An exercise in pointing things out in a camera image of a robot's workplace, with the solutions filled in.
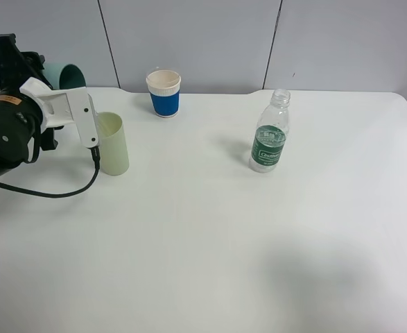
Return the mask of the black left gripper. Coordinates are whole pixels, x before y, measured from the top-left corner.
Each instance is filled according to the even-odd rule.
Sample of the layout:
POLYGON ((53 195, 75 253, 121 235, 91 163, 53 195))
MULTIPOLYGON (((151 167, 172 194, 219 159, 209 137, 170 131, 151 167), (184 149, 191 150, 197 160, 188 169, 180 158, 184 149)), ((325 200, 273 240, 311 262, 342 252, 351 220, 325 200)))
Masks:
POLYGON ((21 52, 14 33, 0 34, 0 90, 15 90, 15 96, 20 100, 15 106, 15 138, 30 139, 37 135, 41 137, 42 151, 54 151, 58 146, 55 130, 62 129, 64 122, 56 114, 43 111, 34 99, 20 90, 29 78, 50 90, 60 88, 60 84, 48 76, 44 62, 44 56, 37 52, 21 52))

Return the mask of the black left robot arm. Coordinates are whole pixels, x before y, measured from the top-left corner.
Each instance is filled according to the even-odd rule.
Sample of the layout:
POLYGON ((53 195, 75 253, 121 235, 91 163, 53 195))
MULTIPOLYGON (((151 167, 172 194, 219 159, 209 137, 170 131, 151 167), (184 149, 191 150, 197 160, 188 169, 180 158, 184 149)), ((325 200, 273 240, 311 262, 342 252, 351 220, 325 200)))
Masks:
POLYGON ((41 129, 43 111, 19 91, 29 78, 50 85, 44 61, 37 52, 21 52, 14 33, 0 34, 0 176, 57 148, 54 129, 41 129))

